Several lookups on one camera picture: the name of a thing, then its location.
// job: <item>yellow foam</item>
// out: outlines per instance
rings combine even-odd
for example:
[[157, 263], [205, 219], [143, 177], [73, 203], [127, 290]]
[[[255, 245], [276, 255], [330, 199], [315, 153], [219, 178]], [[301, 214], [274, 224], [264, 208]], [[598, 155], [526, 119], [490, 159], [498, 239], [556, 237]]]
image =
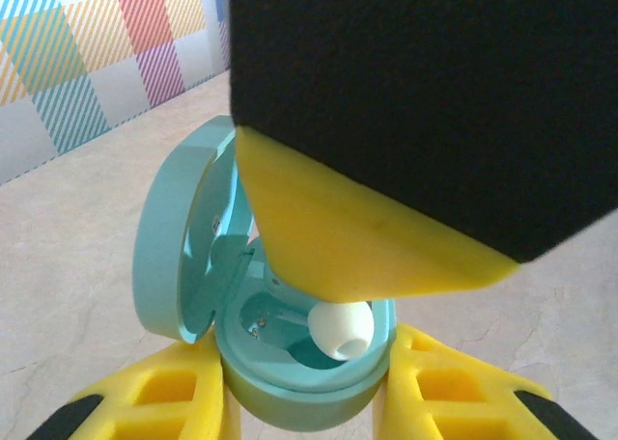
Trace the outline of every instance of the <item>yellow foam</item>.
[[322, 300], [478, 289], [518, 267], [250, 128], [237, 130], [237, 161], [273, 271]]
[[214, 333], [173, 344], [77, 394], [104, 396], [71, 440], [239, 440]]
[[514, 395], [549, 393], [399, 325], [374, 399], [375, 440], [555, 440]]

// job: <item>colorful wall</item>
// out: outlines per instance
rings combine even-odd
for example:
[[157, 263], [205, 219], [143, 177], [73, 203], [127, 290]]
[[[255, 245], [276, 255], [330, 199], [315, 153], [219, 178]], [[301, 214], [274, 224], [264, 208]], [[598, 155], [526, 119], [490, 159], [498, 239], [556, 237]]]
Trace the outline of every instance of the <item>colorful wall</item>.
[[224, 71], [227, 0], [0, 0], [0, 184]]

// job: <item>teal plastic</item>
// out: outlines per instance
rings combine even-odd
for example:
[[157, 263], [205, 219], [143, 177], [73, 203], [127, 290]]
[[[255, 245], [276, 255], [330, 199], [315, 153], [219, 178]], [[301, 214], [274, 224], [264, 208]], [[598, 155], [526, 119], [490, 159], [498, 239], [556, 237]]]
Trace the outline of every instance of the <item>teal plastic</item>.
[[395, 303], [371, 302], [375, 334], [361, 357], [332, 360], [307, 325], [317, 299], [270, 270], [260, 238], [247, 245], [251, 225], [234, 126], [218, 117], [182, 141], [154, 178], [133, 258], [139, 319], [193, 344], [216, 315], [225, 382], [247, 410], [288, 430], [338, 426], [371, 401], [388, 370]]
[[167, 157], [146, 198], [133, 255], [133, 299], [151, 332], [195, 343], [210, 328], [251, 232], [234, 124], [216, 117]]
[[324, 430], [356, 416], [388, 371], [394, 301], [372, 302], [376, 331], [363, 356], [334, 361], [309, 335], [306, 317], [316, 300], [272, 275], [260, 238], [246, 249], [244, 261], [244, 276], [230, 286], [231, 300], [215, 327], [226, 384], [236, 399], [254, 416], [286, 430]]
[[254, 239], [247, 250], [253, 252], [250, 264], [255, 273], [231, 286], [234, 299], [225, 304], [216, 324], [225, 358], [233, 358], [236, 367], [243, 366], [279, 388], [307, 393], [350, 387], [379, 365], [395, 329], [392, 301], [372, 303], [375, 331], [369, 348], [362, 357], [341, 364], [318, 350], [309, 334], [307, 315], [317, 299], [276, 277], [273, 294], [271, 279], [265, 281], [259, 273], [269, 271], [261, 239]]

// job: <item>white silicone ear tip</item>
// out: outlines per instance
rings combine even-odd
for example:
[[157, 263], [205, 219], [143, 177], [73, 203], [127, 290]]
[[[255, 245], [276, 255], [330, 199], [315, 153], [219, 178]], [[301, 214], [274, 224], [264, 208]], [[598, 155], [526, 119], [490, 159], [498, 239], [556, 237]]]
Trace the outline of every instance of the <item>white silicone ear tip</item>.
[[359, 357], [374, 338], [374, 316], [367, 302], [320, 302], [307, 322], [315, 344], [333, 360]]

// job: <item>black foam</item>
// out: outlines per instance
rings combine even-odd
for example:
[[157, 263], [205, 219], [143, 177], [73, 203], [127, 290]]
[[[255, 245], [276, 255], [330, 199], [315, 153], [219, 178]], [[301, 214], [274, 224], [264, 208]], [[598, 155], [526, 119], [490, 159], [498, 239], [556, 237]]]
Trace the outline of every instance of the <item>black foam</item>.
[[233, 117], [531, 261], [618, 206], [615, 1], [230, 0]]
[[89, 395], [65, 404], [28, 437], [28, 440], [69, 440], [103, 401], [101, 395]]
[[555, 401], [525, 391], [515, 392], [528, 410], [556, 437], [556, 440], [597, 440]]

